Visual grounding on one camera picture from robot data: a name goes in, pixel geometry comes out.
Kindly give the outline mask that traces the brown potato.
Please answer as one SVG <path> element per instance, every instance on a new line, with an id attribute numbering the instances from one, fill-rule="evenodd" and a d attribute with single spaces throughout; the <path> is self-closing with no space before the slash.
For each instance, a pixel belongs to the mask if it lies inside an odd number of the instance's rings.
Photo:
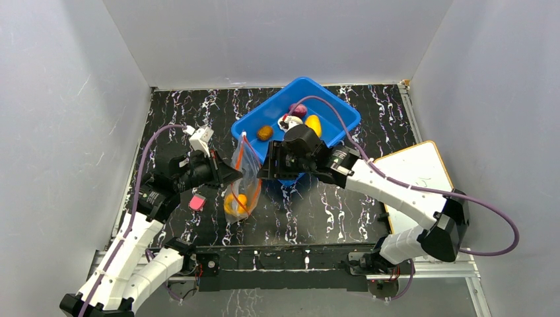
<path id="1" fill-rule="evenodd" d="M 256 137 L 259 141 L 268 141 L 273 137 L 274 128 L 270 125 L 263 125 L 256 132 Z"/>

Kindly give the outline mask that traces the orange bell pepper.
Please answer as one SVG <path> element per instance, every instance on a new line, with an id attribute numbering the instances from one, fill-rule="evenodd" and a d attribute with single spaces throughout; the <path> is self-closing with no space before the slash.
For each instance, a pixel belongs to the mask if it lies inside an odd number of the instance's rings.
<path id="1" fill-rule="evenodd" d="M 224 211 L 226 216 L 234 219 L 245 219 L 248 217 L 248 199 L 244 194 L 228 194 L 224 201 Z"/>

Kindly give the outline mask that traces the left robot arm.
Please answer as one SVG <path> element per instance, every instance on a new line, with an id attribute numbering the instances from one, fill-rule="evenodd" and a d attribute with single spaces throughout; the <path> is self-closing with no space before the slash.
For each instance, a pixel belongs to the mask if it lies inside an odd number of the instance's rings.
<path id="1" fill-rule="evenodd" d="M 137 264 L 150 242 L 179 206 L 183 192 L 200 186 L 221 189 L 242 173 L 211 150 L 192 151 L 157 160 L 146 172 L 118 235 L 94 273 L 59 307 L 66 316 L 134 316 L 154 291 L 175 273 L 189 275 L 197 267 L 194 247 L 173 238 L 139 272 Z"/>

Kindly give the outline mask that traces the yellow mango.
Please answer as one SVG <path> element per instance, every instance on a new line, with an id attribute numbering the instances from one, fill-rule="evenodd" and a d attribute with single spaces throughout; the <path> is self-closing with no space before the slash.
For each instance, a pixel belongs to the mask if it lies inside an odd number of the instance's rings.
<path id="1" fill-rule="evenodd" d="M 304 121 L 304 124 L 313 130 L 318 137 L 322 136 L 322 124 L 317 115 L 309 115 Z"/>

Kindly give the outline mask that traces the clear zip top bag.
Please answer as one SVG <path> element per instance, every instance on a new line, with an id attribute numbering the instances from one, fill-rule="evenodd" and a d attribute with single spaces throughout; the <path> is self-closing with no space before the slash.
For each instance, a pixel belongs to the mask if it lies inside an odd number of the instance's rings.
<path id="1" fill-rule="evenodd" d="M 238 139 L 237 148 L 232 156 L 232 167 L 241 171 L 243 173 L 243 177 L 235 183 L 227 186 L 225 197 L 228 194 L 244 194 L 248 199 L 248 217 L 258 205 L 262 188 L 262 180 L 257 177 L 257 173 L 261 166 L 262 164 L 259 160 L 257 152 L 249 142 L 247 133 L 243 131 Z M 234 219 L 231 216 L 226 216 L 226 214 L 225 219 L 230 225 L 244 220 Z"/>

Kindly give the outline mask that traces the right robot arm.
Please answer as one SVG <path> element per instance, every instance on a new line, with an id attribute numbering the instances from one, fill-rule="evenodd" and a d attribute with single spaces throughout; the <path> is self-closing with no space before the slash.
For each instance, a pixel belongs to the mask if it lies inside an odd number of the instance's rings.
<path id="1" fill-rule="evenodd" d="M 305 125 L 288 130 L 281 141 L 269 142 L 257 173 L 262 180 L 294 180 L 302 173 L 325 184 L 367 195 L 401 211 L 417 225 L 381 238 L 371 255 L 372 266 L 390 273 L 398 264 L 419 256 L 453 262 L 468 227 L 459 192 L 432 193 L 428 188 L 401 186 L 383 175 L 372 161 L 352 148 L 329 147 Z"/>

